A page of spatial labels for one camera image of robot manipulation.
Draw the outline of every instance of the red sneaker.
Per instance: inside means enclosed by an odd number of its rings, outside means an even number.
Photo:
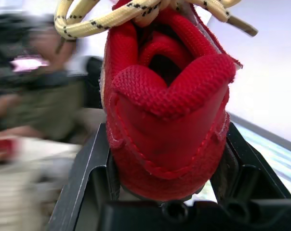
[[[126,22],[107,37],[101,91],[110,148],[121,183],[158,201],[185,198],[210,179],[229,126],[228,84],[239,63],[190,12],[196,21],[167,8],[148,27]]]

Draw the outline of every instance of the person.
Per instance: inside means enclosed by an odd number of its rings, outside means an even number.
[[[26,87],[0,95],[0,136],[59,141],[74,128],[75,113],[83,104],[83,83],[68,78],[65,71],[76,42],[66,41],[56,53],[59,40],[53,25],[30,37],[29,44],[49,64],[20,77]]]

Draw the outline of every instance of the red stitching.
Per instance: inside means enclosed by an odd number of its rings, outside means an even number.
[[[192,159],[191,159],[191,162],[190,164],[188,164],[187,166],[185,167],[182,167],[181,169],[178,169],[178,170],[174,170],[174,171],[169,171],[163,167],[158,167],[156,166],[152,161],[148,160],[142,153],[141,151],[139,150],[139,148],[136,146],[136,144],[133,142],[132,138],[129,136],[129,133],[128,133],[128,130],[126,129],[125,127],[125,124],[124,124],[124,121],[122,120],[121,116],[120,116],[120,113],[119,113],[119,108],[118,108],[118,101],[119,101],[119,98],[116,97],[115,99],[115,106],[116,106],[116,114],[122,124],[122,127],[123,127],[123,130],[125,131],[126,133],[126,136],[129,138],[131,144],[133,145],[133,147],[136,149],[137,153],[141,156],[141,158],[146,161],[152,168],[156,169],[157,171],[160,171],[164,174],[175,174],[175,173],[178,173],[178,172],[181,172],[181,171],[187,171],[188,168],[191,168],[192,165],[193,165],[193,161],[196,159],[197,155],[199,154],[200,150],[203,148],[203,146],[206,144],[206,141],[207,139],[212,135],[213,133],[213,130],[215,130],[215,124],[216,124],[216,120],[213,122],[209,132],[207,133],[205,139],[201,142],[201,145],[198,147],[197,151],[196,151],[196,154],[194,156],[192,156]]]

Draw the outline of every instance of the olive green shirt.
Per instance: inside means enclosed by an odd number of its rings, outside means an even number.
[[[72,80],[55,87],[22,90],[21,101],[0,119],[0,129],[31,126],[46,138],[61,140],[75,126],[76,112],[83,104],[83,83]]]

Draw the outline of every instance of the shoelace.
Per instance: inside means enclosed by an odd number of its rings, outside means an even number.
[[[227,10],[241,0],[132,0],[108,14],[85,22],[81,22],[82,19],[99,0],[81,0],[68,18],[66,16],[73,0],[61,0],[54,17],[55,28],[63,39],[72,40],[104,32],[130,20],[144,27],[156,18],[159,11],[168,6],[181,11],[184,1],[202,7],[219,21],[229,23],[251,36],[258,33],[253,26],[232,16]]]

